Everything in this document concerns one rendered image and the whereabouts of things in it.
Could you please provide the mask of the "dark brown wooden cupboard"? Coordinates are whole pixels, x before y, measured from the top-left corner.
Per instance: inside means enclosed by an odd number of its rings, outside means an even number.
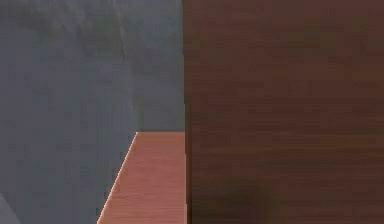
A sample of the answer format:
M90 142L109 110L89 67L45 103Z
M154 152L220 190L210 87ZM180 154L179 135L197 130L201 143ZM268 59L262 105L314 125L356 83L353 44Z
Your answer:
M384 224L384 0L183 0L188 224Z

